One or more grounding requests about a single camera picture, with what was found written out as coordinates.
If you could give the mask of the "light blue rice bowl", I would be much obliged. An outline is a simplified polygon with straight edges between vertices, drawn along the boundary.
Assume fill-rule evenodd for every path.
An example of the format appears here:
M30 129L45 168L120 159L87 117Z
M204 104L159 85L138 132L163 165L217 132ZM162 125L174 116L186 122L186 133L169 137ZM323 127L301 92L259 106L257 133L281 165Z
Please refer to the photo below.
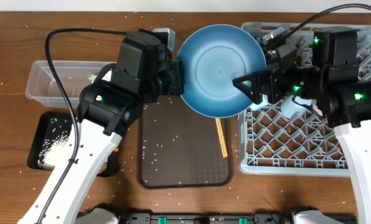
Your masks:
M267 97L267 95L263 95L263 100L262 100L262 102L259 103L259 104L252 103L252 104L250 105L250 109L251 109L252 111L258 111L258 110L260 110L260 109L262 109L263 107L268 106L268 105L269 105L268 97Z

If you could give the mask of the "light blue cup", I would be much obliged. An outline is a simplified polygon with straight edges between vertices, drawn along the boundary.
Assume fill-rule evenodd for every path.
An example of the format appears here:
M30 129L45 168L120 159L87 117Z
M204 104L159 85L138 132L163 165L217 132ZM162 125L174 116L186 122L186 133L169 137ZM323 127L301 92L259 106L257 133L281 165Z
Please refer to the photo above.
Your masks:
M311 106L312 100L302 99L299 96L294 98L290 95L284 99L281 103L280 109L285 118L290 119L294 114L303 115L307 111L306 108L301 105Z

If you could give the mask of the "blue plate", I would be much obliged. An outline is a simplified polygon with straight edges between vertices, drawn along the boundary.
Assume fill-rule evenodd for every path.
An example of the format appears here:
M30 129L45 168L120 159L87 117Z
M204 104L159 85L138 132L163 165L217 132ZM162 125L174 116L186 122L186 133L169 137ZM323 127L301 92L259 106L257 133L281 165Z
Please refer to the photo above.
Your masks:
M176 59L185 72L182 100L212 118L235 116L253 102L232 81L266 68L263 50L246 31L215 24L191 34Z

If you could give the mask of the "white tissue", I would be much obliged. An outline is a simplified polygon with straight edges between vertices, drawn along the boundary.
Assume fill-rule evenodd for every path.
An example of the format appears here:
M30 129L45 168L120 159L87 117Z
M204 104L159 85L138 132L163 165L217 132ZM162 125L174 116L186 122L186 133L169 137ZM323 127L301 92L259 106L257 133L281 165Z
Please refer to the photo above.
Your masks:
M112 71L108 71L103 77L102 77L102 80L105 80L107 82L110 82L111 81L111 75L112 75Z

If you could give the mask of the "yellow snack wrapper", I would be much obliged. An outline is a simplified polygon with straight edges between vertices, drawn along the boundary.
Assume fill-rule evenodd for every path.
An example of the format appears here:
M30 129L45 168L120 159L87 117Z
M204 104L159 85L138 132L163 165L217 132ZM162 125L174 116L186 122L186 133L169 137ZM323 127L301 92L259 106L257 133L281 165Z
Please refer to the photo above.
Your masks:
M95 81L95 79L97 78L97 75L92 75L90 74L89 77L88 77L88 80L93 83Z

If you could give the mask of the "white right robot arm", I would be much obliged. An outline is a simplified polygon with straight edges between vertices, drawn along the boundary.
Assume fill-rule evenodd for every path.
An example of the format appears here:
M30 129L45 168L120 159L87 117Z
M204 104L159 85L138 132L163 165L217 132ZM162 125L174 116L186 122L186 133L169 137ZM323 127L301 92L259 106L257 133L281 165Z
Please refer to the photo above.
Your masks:
M316 101L345 155L359 223L371 223L371 80L359 78L357 33L346 26L316 29L312 66L300 68L289 42L292 31L275 30L263 38L268 55L264 71L233 80L254 103L297 96Z

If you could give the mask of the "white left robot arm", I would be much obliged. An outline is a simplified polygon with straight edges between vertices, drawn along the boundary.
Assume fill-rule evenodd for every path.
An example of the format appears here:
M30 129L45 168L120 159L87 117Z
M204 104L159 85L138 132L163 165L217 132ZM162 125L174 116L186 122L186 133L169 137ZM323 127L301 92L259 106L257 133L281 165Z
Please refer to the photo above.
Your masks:
M125 32L117 62L105 65L70 108L73 122L66 153L52 171L22 223L118 223L109 210L79 216L100 168L120 145L147 103L184 92L184 71L172 58L175 33L169 28Z

